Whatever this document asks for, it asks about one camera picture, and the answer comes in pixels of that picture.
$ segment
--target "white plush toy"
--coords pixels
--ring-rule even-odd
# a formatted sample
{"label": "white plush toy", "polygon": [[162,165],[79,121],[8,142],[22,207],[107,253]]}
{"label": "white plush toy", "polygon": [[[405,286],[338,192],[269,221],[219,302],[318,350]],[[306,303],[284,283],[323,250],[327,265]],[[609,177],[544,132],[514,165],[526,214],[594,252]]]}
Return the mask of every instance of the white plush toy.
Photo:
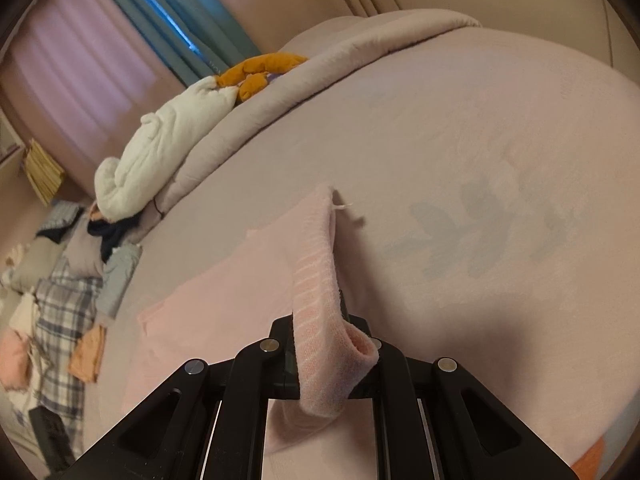
{"label": "white plush toy", "polygon": [[218,88],[210,76],[143,116],[122,158],[105,159],[95,172],[104,217],[116,222],[142,211],[191,149],[233,109],[237,95],[237,87]]}

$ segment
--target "stuffed animal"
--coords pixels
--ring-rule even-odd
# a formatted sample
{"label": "stuffed animal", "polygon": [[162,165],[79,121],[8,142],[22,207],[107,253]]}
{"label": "stuffed animal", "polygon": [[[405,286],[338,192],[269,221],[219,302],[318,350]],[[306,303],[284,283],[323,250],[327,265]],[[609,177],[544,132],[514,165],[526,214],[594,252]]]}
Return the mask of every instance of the stuffed animal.
{"label": "stuffed animal", "polygon": [[286,74],[306,60],[306,57],[287,52],[263,54],[245,59],[242,63],[231,67],[223,75],[216,76],[216,81],[220,88],[239,85],[238,99],[244,103],[248,98],[266,88],[271,74]]}

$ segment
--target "black object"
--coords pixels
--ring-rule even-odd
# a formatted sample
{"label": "black object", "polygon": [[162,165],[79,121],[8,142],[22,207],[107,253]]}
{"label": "black object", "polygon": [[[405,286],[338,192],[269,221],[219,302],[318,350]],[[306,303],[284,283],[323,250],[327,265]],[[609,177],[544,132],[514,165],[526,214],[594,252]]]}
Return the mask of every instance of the black object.
{"label": "black object", "polygon": [[[277,319],[230,361],[185,363],[62,479],[260,479],[268,399],[300,396],[291,321]],[[351,398],[372,399],[379,480],[433,480],[434,468],[442,480],[577,480],[452,359],[417,361],[382,342]]]}
{"label": "black object", "polygon": [[49,470],[55,474],[68,469],[76,459],[60,416],[38,406],[29,411],[29,420]]}
{"label": "black object", "polygon": [[109,223],[106,220],[89,220],[86,231],[91,236],[102,238],[102,242],[100,243],[100,259],[104,264],[111,257],[114,248],[120,245],[124,235],[127,234],[130,229],[140,225],[141,216],[142,211],[114,223]]}
{"label": "black object", "polygon": [[76,213],[76,216],[71,222],[71,224],[65,225],[64,227],[57,227],[54,229],[42,229],[41,231],[38,231],[36,233],[36,236],[37,237],[44,236],[45,238],[48,238],[49,240],[51,240],[53,243],[60,244],[60,242],[62,241],[62,238],[65,237],[65,234],[67,234],[78,223],[78,220],[82,216],[83,212],[84,212],[84,208],[81,207],[80,209],[78,209],[78,212]]}

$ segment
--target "metal screw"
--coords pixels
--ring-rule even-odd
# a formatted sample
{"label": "metal screw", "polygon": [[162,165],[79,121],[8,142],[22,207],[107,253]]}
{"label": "metal screw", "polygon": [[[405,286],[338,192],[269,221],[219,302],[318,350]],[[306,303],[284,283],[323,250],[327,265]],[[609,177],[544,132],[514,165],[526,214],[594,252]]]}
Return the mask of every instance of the metal screw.
{"label": "metal screw", "polygon": [[458,368],[458,363],[449,357],[443,357],[438,361],[438,368],[443,372],[454,372]]}
{"label": "metal screw", "polygon": [[275,352],[278,348],[280,348],[280,343],[275,339],[268,338],[260,341],[260,350],[263,352]]}
{"label": "metal screw", "polygon": [[184,371],[189,375],[197,375],[204,370],[204,363],[200,359],[192,359],[184,365]]}

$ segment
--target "orange cloth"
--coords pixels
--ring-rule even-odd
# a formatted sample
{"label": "orange cloth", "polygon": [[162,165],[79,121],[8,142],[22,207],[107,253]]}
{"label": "orange cloth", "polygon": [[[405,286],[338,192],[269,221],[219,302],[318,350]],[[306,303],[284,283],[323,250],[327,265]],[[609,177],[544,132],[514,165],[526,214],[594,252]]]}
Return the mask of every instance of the orange cloth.
{"label": "orange cloth", "polygon": [[82,336],[71,356],[68,372],[83,383],[95,383],[98,378],[106,332],[102,325],[94,326]]}
{"label": "orange cloth", "polygon": [[601,438],[574,464],[572,469],[580,480],[594,480],[596,478],[603,452],[604,439]]}

